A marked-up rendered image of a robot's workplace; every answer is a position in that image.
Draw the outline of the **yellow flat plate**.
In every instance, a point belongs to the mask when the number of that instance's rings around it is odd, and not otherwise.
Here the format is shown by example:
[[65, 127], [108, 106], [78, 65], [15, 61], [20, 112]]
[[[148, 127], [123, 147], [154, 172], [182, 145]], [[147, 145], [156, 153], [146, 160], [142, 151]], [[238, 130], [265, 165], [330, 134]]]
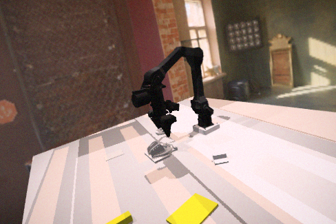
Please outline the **yellow flat plate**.
[[199, 194], [194, 194], [180, 206], [166, 222], [169, 224], [202, 224], [218, 204]]

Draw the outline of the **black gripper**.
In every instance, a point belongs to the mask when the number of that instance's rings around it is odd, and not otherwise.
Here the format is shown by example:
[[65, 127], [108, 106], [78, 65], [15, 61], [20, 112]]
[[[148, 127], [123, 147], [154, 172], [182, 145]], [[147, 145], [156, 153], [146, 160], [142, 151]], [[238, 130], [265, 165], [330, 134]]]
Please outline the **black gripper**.
[[[159, 102], [151, 102], [150, 106], [153, 110], [148, 111], [148, 117], [152, 120], [154, 125], [164, 131], [167, 137], [170, 137], [171, 125], [177, 121], [176, 116], [168, 114], [166, 110], [167, 102], [165, 100]], [[166, 115], [167, 114], [167, 115]]]

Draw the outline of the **yellow rectangular bar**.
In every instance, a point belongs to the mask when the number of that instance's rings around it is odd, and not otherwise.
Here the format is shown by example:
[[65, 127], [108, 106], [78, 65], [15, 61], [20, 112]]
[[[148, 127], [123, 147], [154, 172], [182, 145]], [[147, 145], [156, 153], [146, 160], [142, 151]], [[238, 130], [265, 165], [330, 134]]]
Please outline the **yellow rectangular bar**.
[[129, 211], [127, 211], [106, 224], [129, 224], [132, 221], [132, 216]]

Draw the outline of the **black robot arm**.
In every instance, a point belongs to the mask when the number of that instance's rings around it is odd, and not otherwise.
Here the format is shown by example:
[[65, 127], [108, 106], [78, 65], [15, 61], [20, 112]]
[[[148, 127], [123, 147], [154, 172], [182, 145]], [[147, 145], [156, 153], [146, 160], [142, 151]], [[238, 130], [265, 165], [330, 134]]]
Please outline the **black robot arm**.
[[[214, 109], [209, 107], [209, 102], [204, 95], [202, 80], [202, 62], [204, 52], [201, 48], [175, 48], [159, 65], [150, 69], [144, 74], [144, 80], [139, 90], [132, 91], [132, 103], [135, 108], [147, 105], [150, 102], [159, 102], [164, 100], [162, 93], [163, 85], [161, 82], [165, 78], [167, 71], [181, 58], [186, 57], [191, 66], [191, 75], [193, 81], [194, 97], [191, 100], [192, 110], [198, 114], [198, 126], [202, 128], [211, 127], [213, 124], [212, 114]], [[180, 104], [166, 100], [166, 110], [171, 114], [172, 111], [179, 111]]]

